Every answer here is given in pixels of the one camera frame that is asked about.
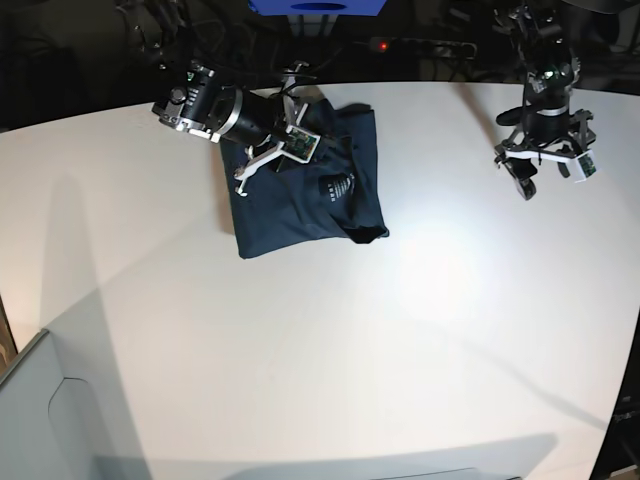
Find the black cable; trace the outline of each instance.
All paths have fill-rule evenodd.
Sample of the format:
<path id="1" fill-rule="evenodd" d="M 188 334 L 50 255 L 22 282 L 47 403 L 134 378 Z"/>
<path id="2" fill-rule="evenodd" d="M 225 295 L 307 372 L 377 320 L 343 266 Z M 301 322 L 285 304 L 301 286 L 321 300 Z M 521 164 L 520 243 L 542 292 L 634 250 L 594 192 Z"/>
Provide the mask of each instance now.
<path id="1" fill-rule="evenodd" d="M 580 72 L 581 78 L 602 78 L 605 80 L 631 80 L 640 81 L 640 71 L 633 72 L 611 72 L 611 71 L 589 71 Z"/>
<path id="2" fill-rule="evenodd" d="M 331 62 L 333 62 L 336 58 L 338 58 L 338 56 L 342 53 L 342 51 L 344 50 L 344 46 L 339 46 L 335 52 L 333 52 L 333 54 L 327 58 L 324 62 L 322 62 L 320 65 L 318 65 L 317 67 L 313 67 L 309 70 L 309 73 L 316 73 L 319 72 L 320 70 L 326 68 L 329 66 L 329 64 Z"/>
<path id="3" fill-rule="evenodd" d="M 303 87 L 304 85 L 292 85 L 292 87 Z M 291 88 L 287 88 L 285 89 L 284 86 L 277 92 L 272 93 L 271 95 L 269 95 L 269 98 L 275 98 L 275 97 L 284 97 L 287 96 L 289 98 L 292 98 L 293 100 L 299 100 L 300 97 L 298 97 L 297 95 L 291 95 L 291 93 L 289 93 L 291 91 Z"/>
<path id="4" fill-rule="evenodd" d="M 220 32 L 220 35 L 219 35 L 220 38 L 218 39 L 218 41 L 213 46 L 211 46 L 211 48 L 209 49 L 213 54 L 217 54 L 218 50 L 220 50 L 220 47 L 224 43 L 224 39 L 225 39 L 226 34 L 227 34 L 227 31 L 225 30 L 225 27 L 222 24 L 222 22 L 220 21 L 220 19 L 218 19 L 218 18 L 210 18 L 208 20 L 202 20 L 201 22 L 194 23 L 193 26 L 194 27 L 198 27 L 200 25 L 207 25 L 207 24 L 211 24 L 211 23 L 218 24 L 220 26 L 221 30 L 222 30 Z"/>
<path id="5" fill-rule="evenodd" d="M 402 29 L 400 35 L 398 35 L 398 38 L 405 38 L 407 35 L 409 35 L 409 33 L 413 31 L 416 26 L 416 5 L 414 3 L 414 0 L 407 0 L 407 2 L 409 6 L 409 21 L 407 22 L 407 26 Z"/>
<path id="6" fill-rule="evenodd" d="M 125 33 L 127 35 L 126 38 L 127 38 L 128 48 L 131 48 L 131 43 L 129 42 L 129 40 L 131 39 L 131 23 L 129 22 L 129 20 L 131 19 L 131 10 L 129 10 L 130 8 L 133 8 L 133 7 L 129 6 L 127 2 L 117 3 L 115 6 L 115 9 L 122 15 L 123 21 L 126 23 L 125 29 L 128 31 Z M 136 25 L 135 27 L 136 27 L 135 30 L 138 32 L 138 35 L 140 36 L 140 46 L 142 46 L 144 50 L 150 50 L 151 48 L 153 48 L 149 45 L 149 42 L 147 42 L 147 37 L 144 33 L 144 29 L 142 28 L 142 26 Z"/>
<path id="7" fill-rule="evenodd" d="M 631 41 L 629 42 L 627 53 L 633 52 L 638 46 L 638 35 L 640 35 L 640 11 L 638 12 L 638 18 L 636 18 L 636 24 L 633 27 L 633 34 L 631 35 Z"/>
<path id="8" fill-rule="evenodd" d="M 504 83 L 504 79 L 505 79 L 506 75 L 502 72 L 484 72 L 481 73 L 480 75 L 473 77 L 471 79 L 472 82 L 484 82 L 485 80 L 490 80 L 492 78 L 497 78 L 497 79 L 502 79 L 502 82 Z"/>
<path id="9" fill-rule="evenodd" d="M 55 50 L 58 48 L 57 45 L 53 44 L 53 42 L 46 40 L 44 38 L 25 37 L 23 35 L 18 35 L 17 37 L 14 37 L 13 40 L 14 40 L 14 43 L 19 43 L 19 42 L 43 43 L 44 45 L 49 47 L 51 50 Z"/>
<path id="10" fill-rule="evenodd" d="M 433 75 L 431 76 L 431 81 L 435 82 L 438 78 L 438 59 L 432 58 L 431 63 L 433 64 Z"/>
<path id="11" fill-rule="evenodd" d="M 329 23 L 329 15 L 323 15 L 320 21 L 320 35 L 324 37 L 324 31 L 327 29 Z"/>
<path id="12" fill-rule="evenodd" d="M 451 72 L 451 76 L 449 77 L 449 80 L 447 80 L 448 82 L 452 82 L 454 78 L 456 78 L 456 75 L 458 74 L 458 71 L 460 70 L 460 68 L 462 67 L 462 60 L 458 60 L 458 63 L 456 63 L 456 66 L 453 67 L 453 70 Z"/>
<path id="13" fill-rule="evenodd" d="M 582 61 L 584 71 L 581 71 L 581 76 L 584 76 L 584 73 L 588 71 L 590 67 L 602 67 L 606 69 L 606 72 L 617 74 L 636 63 L 640 63 L 639 55 L 623 52 L 612 52 L 611 55 L 604 57 L 587 57 L 583 58 Z"/>
<path id="14" fill-rule="evenodd" d="M 239 23 L 238 25 L 241 25 L 242 28 L 244 29 L 244 31 L 247 32 L 249 34 L 249 36 L 251 37 L 251 48 L 249 48 L 249 63 L 251 64 L 252 67 L 255 67 L 255 62 L 253 61 L 253 53 L 254 53 L 255 48 L 256 48 L 257 35 L 256 35 L 256 33 L 254 31 L 252 31 L 244 23 Z"/>
<path id="15" fill-rule="evenodd" d="M 289 96 L 291 96 L 291 95 L 289 94 L 289 92 L 291 92 L 291 90 L 293 90 L 293 89 L 294 89 L 294 88 L 296 88 L 296 87 L 303 87 L 303 86 L 304 86 L 304 85 L 303 85 L 303 84 L 300 84 L 300 83 L 293 83 L 293 84 L 289 85 L 289 86 L 288 86 L 288 87 L 286 87 L 286 88 L 285 88 L 285 87 L 282 87 L 282 89 L 278 92 L 278 95 L 289 95 Z"/>
<path id="16" fill-rule="evenodd" d="M 51 394 L 51 398 L 49 398 L 49 402 L 47 403 L 47 412 L 49 412 L 49 410 L 51 410 L 51 402 L 53 401 L 53 398 L 56 396 L 56 393 L 58 393 L 58 390 L 60 390 L 60 387 L 62 387 L 62 384 L 64 383 L 65 380 L 76 380 L 76 381 L 79 381 L 79 382 L 84 382 L 87 385 L 91 386 L 91 384 L 88 381 L 86 381 L 84 378 L 62 377 L 62 380 L 60 380 L 60 383 L 58 384 L 56 389 Z"/>
<path id="17" fill-rule="evenodd" d="M 219 5 L 217 5 L 212 0 L 200 0 L 200 3 L 205 7 L 207 7 L 211 12 L 213 12 L 216 15 L 216 17 L 218 17 L 218 20 L 220 20 L 220 23 L 222 23 L 222 26 L 224 27 L 225 32 L 231 30 L 231 27 L 232 27 L 231 20 L 229 20 L 229 16 L 224 11 L 224 9 L 222 9 Z"/>
<path id="18" fill-rule="evenodd" d="M 460 73 L 463 76 L 465 82 L 472 81 L 471 73 L 469 73 L 469 66 L 470 66 L 470 63 L 468 61 L 466 60 L 460 61 L 460 69 L 458 70 L 458 73 Z"/>
<path id="19" fill-rule="evenodd" d="M 527 86 L 526 86 L 527 78 L 525 76 L 525 84 L 522 86 L 522 113 L 520 114 L 520 125 L 522 125 L 522 134 L 524 135 L 524 142 L 527 145 L 527 148 L 532 148 L 538 152 L 538 163 L 542 163 L 542 156 L 540 148 L 536 147 L 531 139 L 529 138 L 529 134 L 527 133 L 527 129 L 525 127 L 525 120 L 527 116 Z"/>
<path id="20" fill-rule="evenodd" d="M 270 70 L 275 70 L 276 68 L 276 58 L 278 57 L 279 50 L 280 50 L 280 39 L 276 38 L 276 46 L 273 48 L 273 53 L 271 54 L 271 60 L 269 61 Z"/>
<path id="21" fill-rule="evenodd" d="M 124 25 L 124 44 L 123 50 L 125 56 L 129 54 L 129 39 L 131 38 L 131 25 L 129 25 L 129 13 L 122 7 L 116 6 L 116 11 L 120 13 L 120 18 L 122 18 L 122 23 Z"/>
<path id="22" fill-rule="evenodd" d="M 638 457 L 638 455 L 633 450 L 633 448 L 627 443 L 625 437 L 626 437 L 626 435 L 624 435 L 624 434 L 619 435 L 618 441 L 620 442 L 620 445 L 622 445 L 622 449 L 624 450 L 624 452 L 629 457 L 629 460 L 631 460 L 632 462 L 634 462 L 637 465 L 637 462 L 640 461 L 640 457 Z"/>
<path id="23" fill-rule="evenodd" d="M 191 35 L 193 36 L 193 40 L 195 41 L 196 46 L 200 50 L 200 53 L 205 57 L 207 63 L 216 69 L 219 70 L 227 70 L 239 75 L 248 75 L 259 77 L 298 77 L 298 78 L 309 78 L 316 79 L 317 77 L 313 75 L 308 75 L 305 73 L 294 73 L 294 72 L 274 72 L 274 71 L 252 71 L 252 70 L 244 70 L 241 68 L 232 67 L 231 65 L 227 65 L 221 62 L 218 58 L 215 57 L 214 54 L 208 51 L 207 46 L 202 42 L 202 39 L 198 35 L 193 28 L 193 22 L 191 20 L 191 12 L 188 6 L 187 0 L 183 0 L 182 5 L 184 7 L 185 21 L 187 23 L 187 28 Z"/>

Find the white tabletop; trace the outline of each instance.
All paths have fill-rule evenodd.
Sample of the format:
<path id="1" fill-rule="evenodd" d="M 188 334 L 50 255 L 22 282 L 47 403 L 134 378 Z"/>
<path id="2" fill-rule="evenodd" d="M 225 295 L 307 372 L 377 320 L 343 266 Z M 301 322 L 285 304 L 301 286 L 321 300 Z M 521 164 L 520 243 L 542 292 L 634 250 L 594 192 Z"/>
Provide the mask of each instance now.
<path id="1" fill-rule="evenodd" d="M 640 99 L 577 92 L 601 172 L 545 164 L 525 202 L 492 149 L 520 87 L 322 90 L 376 111 L 387 239 L 241 260 L 217 146 L 148 105 L 0 135 L 14 330 L 52 330 L 143 480 L 588 478 L 640 304 Z"/>

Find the cable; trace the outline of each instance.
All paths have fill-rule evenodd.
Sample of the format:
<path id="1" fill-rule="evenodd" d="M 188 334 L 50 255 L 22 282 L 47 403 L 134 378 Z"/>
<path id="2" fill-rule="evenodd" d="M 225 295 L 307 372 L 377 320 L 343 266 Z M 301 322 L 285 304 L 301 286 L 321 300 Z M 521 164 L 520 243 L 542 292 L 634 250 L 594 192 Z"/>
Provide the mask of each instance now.
<path id="1" fill-rule="evenodd" d="M 125 56 L 128 56 L 129 38 L 131 37 L 131 25 L 129 25 L 129 13 L 119 5 L 117 5 L 115 8 L 116 8 L 116 11 L 120 13 L 120 18 L 122 18 L 122 23 L 124 25 L 123 50 L 124 50 Z"/>
<path id="2" fill-rule="evenodd" d="M 462 60 L 458 60 L 458 63 L 456 63 L 456 66 L 453 68 L 453 71 L 451 72 L 451 76 L 449 77 L 449 80 L 447 80 L 448 82 L 453 81 L 454 78 L 456 78 L 456 75 L 458 74 L 458 71 L 460 70 L 460 68 L 462 67 Z"/>
<path id="3" fill-rule="evenodd" d="M 51 402 L 53 401 L 54 397 L 56 396 L 56 393 L 58 393 L 58 390 L 60 390 L 60 387 L 62 387 L 62 384 L 64 383 L 65 380 L 76 380 L 76 381 L 79 381 L 79 382 L 84 382 L 87 385 L 91 386 L 91 384 L 88 381 L 86 381 L 84 378 L 62 377 L 62 380 L 60 380 L 60 383 L 58 384 L 56 389 L 51 394 L 51 398 L 49 398 L 49 402 L 47 403 L 47 412 L 49 412 L 49 410 L 51 410 Z"/>
<path id="4" fill-rule="evenodd" d="M 538 152 L 538 164 L 542 163 L 542 152 L 540 148 L 536 147 L 531 139 L 529 138 L 529 134 L 527 133 L 527 129 L 525 127 L 525 117 L 527 116 L 527 78 L 525 76 L 525 84 L 522 86 L 522 113 L 520 114 L 520 125 L 522 125 L 522 134 L 524 136 L 524 142 L 527 147 L 532 148 Z"/>
<path id="5" fill-rule="evenodd" d="M 309 78 L 309 79 L 313 79 L 313 80 L 315 80 L 317 78 L 317 77 L 315 77 L 313 75 L 308 75 L 308 74 L 304 74 L 304 73 L 243 70 L 241 68 L 236 68 L 236 67 L 233 67 L 231 65 L 227 65 L 227 64 L 221 62 L 218 58 L 215 57 L 214 54 L 212 54 L 212 52 L 209 51 L 207 46 L 204 45 L 204 42 L 202 42 L 202 39 L 198 35 L 198 32 L 194 30 L 193 22 L 191 20 L 191 12 L 189 10 L 189 6 L 188 6 L 187 3 L 188 3 L 187 0 L 183 0 L 182 1 L 182 5 L 183 5 L 183 8 L 184 8 L 184 14 L 185 14 L 185 21 L 187 23 L 187 28 L 191 32 L 191 34 L 193 36 L 193 39 L 195 41 L 195 44 L 198 47 L 198 49 L 200 50 L 200 53 L 202 53 L 202 55 L 205 57 L 205 60 L 208 63 L 210 63 L 212 67 L 214 67 L 216 69 L 220 69 L 220 70 L 227 70 L 227 71 L 239 74 L 239 75 L 255 76 L 256 78 L 259 78 L 259 77 L 297 77 L 297 78 Z"/>
<path id="6" fill-rule="evenodd" d="M 218 41 L 215 43 L 215 45 L 213 45 L 213 46 L 211 47 L 211 51 L 212 51 L 213 53 L 216 53 L 216 52 L 218 52 L 218 50 L 220 50 L 220 46 L 221 46 L 221 45 L 222 45 L 222 43 L 224 42 L 224 37 L 225 37 L 225 35 L 226 35 L 226 30 L 224 29 L 224 25 L 223 25 L 223 23 L 220 21 L 220 19 L 218 19 L 218 18 L 210 18 L 210 19 L 208 19 L 208 20 L 203 20 L 203 21 L 201 21 L 201 22 L 194 23 L 194 24 L 193 24 L 193 26 L 194 26 L 194 27 L 197 27 L 197 26 L 199 26 L 199 25 L 207 25 L 207 24 L 210 24 L 210 23 L 217 23 L 217 24 L 218 24 L 218 25 L 220 25 L 220 27 L 222 28 L 222 34 L 221 34 L 221 35 L 219 35 L 219 37 L 220 37 L 220 38 L 219 38 L 219 39 L 218 39 Z"/>
<path id="7" fill-rule="evenodd" d="M 478 75 L 476 77 L 472 77 L 471 81 L 472 82 L 484 82 L 486 80 L 491 80 L 492 78 L 502 79 L 502 82 L 504 83 L 505 74 L 502 73 L 502 72 L 484 72 L 484 73 L 481 73 L 480 75 Z"/>
<path id="8" fill-rule="evenodd" d="M 409 35 L 409 33 L 413 31 L 413 29 L 416 26 L 416 15 L 415 15 L 416 5 L 414 3 L 414 0 L 407 0 L 407 5 L 409 7 L 410 18 L 409 18 L 409 21 L 407 22 L 407 26 L 402 30 L 398 38 L 405 38 L 407 35 Z"/>
<path id="9" fill-rule="evenodd" d="M 280 50 L 280 39 L 276 38 L 276 46 L 273 49 L 273 53 L 271 54 L 271 60 L 269 61 L 269 69 L 275 70 L 276 65 L 276 57 L 278 56 L 278 51 Z"/>
<path id="10" fill-rule="evenodd" d="M 300 83 L 293 83 L 293 84 L 289 85 L 286 88 L 282 87 L 282 89 L 280 89 L 280 91 L 278 92 L 278 95 L 289 95 L 291 97 L 291 95 L 289 93 L 289 92 L 291 92 L 291 90 L 293 90 L 296 87 L 303 87 L 303 86 L 304 85 L 302 85 Z"/>
<path id="11" fill-rule="evenodd" d="M 586 57 L 582 60 L 584 70 L 588 70 L 589 67 L 596 66 L 603 67 L 611 73 L 618 73 L 636 63 L 640 63 L 640 55 L 624 52 L 612 52 L 611 55 L 607 55 L 605 57 Z"/>
<path id="12" fill-rule="evenodd" d="M 320 35 L 324 36 L 324 31 L 327 28 L 327 24 L 329 23 L 329 15 L 323 15 L 320 20 Z"/>
<path id="13" fill-rule="evenodd" d="M 125 41 L 127 43 L 127 48 L 130 49 L 131 48 L 131 10 L 128 10 L 128 8 L 132 8 L 130 6 L 127 6 L 128 4 L 126 2 L 122 2 L 118 5 L 116 5 L 114 8 L 116 9 L 116 11 L 118 11 L 123 18 L 123 21 L 125 22 Z M 151 47 L 149 46 L 149 42 L 147 42 L 147 37 L 144 33 L 144 29 L 142 28 L 141 25 L 135 25 L 134 28 L 135 31 L 138 32 L 139 36 L 140 36 L 140 45 L 142 47 L 144 47 L 145 50 L 150 49 Z"/>
<path id="14" fill-rule="evenodd" d="M 462 75 L 465 82 L 471 81 L 471 74 L 469 73 L 469 62 L 467 60 L 460 61 L 460 69 L 458 70 L 458 73 Z"/>
<path id="15" fill-rule="evenodd" d="M 255 66 L 254 62 L 253 62 L 253 52 L 255 50 L 256 47 L 256 33 L 251 30 L 247 25 L 245 25 L 244 23 L 234 23 L 233 26 L 239 26 L 241 27 L 246 33 L 247 35 L 249 35 L 249 40 L 251 42 L 251 46 L 249 47 L 249 53 L 248 53 L 248 62 L 250 64 L 250 66 Z"/>
<path id="16" fill-rule="evenodd" d="M 324 62 L 322 62 L 317 67 L 314 67 L 314 68 L 310 69 L 309 73 L 319 72 L 320 70 L 322 70 L 322 69 L 326 68 L 327 66 L 329 66 L 329 64 L 331 62 L 333 62 L 336 58 L 338 58 L 338 56 L 342 53 L 343 50 L 344 50 L 344 46 L 343 45 L 339 46 L 336 49 L 336 51 L 333 52 L 333 55 L 331 55 L 328 59 L 326 59 Z"/>
<path id="17" fill-rule="evenodd" d="M 33 42 L 33 43 L 42 43 L 44 45 L 46 45 L 49 49 L 51 50 L 55 50 L 58 47 L 51 42 L 50 40 L 46 40 L 44 38 L 37 38 L 37 37 L 25 37 L 22 35 L 18 35 L 17 37 L 14 37 L 14 43 L 19 43 L 19 42 Z"/>
<path id="18" fill-rule="evenodd" d="M 212 0 L 200 0 L 200 3 L 207 7 L 211 12 L 213 12 L 216 17 L 218 17 L 218 20 L 220 20 L 220 22 L 222 23 L 225 31 L 231 30 L 231 21 L 229 20 L 226 12 L 219 5 L 216 5 Z"/>
<path id="19" fill-rule="evenodd" d="M 432 58 L 431 63 L 433 64 L 433 75 L 431 76 L 431 81 L 435 82 L 438 79 L 438 59 Z"/>
<path id="20" fill-rule="evenodd" d="M 637 45 L 638 35 L 640 35 L 640 12 L 638 12 L 638 18 L 636 18 L 636 23 L 633 27 L 633 34 L 631 35 L 631 41 L 629 42 L 629 48 L 627 49 L 627 53 L 633 52 Z"/>

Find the blue box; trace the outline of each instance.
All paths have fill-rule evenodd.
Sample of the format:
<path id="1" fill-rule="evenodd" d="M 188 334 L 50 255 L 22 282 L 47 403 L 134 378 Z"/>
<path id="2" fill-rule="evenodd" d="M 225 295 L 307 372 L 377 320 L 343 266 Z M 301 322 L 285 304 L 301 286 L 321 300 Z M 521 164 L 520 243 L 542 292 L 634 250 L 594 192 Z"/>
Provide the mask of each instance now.
<path id="1" fill-rule="evenodd" d="M 375 17 L 386 0 L 249 0 L 249 7 L 260 15 L 366 15 Z"/>

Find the dark blue cloth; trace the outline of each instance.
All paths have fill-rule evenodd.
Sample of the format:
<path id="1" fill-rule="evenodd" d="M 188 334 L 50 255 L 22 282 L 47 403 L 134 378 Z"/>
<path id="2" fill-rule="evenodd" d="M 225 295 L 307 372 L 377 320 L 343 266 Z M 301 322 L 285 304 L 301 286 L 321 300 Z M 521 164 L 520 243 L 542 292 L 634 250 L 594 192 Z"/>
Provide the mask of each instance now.
<path id="1" fill-rule="evenodd" d="M 311 107 L 303 127 L 323 136 L 306 165 L 275 160 L 251 177 L 246 197 L 233 174 L 247 163 L 244 148 L 223 141 L 222 158 L 233 225 L 242 258 L 308 240 L 343 237 L 371 243 L 386 237 L 378 200 L 374 112 L 368 105 L 336 111 L 327 100 Z"/>

